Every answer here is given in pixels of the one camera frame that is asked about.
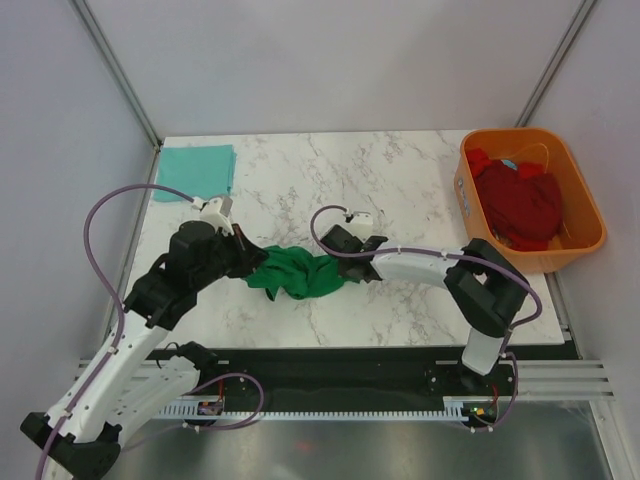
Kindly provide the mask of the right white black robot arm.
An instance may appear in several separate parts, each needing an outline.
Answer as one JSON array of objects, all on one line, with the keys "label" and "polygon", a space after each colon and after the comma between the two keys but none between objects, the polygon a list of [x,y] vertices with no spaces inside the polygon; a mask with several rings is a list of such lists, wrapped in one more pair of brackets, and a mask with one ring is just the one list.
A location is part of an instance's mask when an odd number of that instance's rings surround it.
[{"label": "right white black robot arm", "polygon": [[340,275],[358,281],[407,281],[442,288],[470,325],[458,368],[467,392],[483,392],[508,330],[521,310],[530,284],[491,244],[474,238],[452,252],[401,246],[385,236],[362,240],[335,225],[320,245],[338,260]]}]

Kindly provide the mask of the green t shirt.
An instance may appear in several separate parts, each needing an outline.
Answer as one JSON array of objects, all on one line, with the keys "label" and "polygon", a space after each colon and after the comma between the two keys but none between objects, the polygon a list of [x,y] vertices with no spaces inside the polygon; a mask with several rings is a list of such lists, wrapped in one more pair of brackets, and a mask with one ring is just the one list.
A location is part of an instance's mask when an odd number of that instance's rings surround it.
[{"label": "green t shirt", "polygon": [[314,256],[296,246],[274,245],[265,251],[268,258],[245,282],[249,288],[263,290],[271,302],[281,291],[300,301],[330,295],[347,283],[339,274],[338,260],[329,255]]}]

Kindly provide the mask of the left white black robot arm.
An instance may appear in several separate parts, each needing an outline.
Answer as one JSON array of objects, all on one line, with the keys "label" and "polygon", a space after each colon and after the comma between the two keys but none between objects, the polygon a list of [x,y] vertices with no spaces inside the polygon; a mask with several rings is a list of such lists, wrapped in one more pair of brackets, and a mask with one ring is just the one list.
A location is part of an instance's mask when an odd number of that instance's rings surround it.
[{"label": "left white black robot arm", "polygon": [[195,390],[208,393],[219,369],[201,345],[190,342],[143,384],[126,387],[155,347],[217,280],[244,279],[267,259],[265,250],[232,224],[182,224],[124,301],[116,328],[67,394],[45,413],[30,413],[20,429],[76,479],[101,479],[123,447],[167,404]]}]

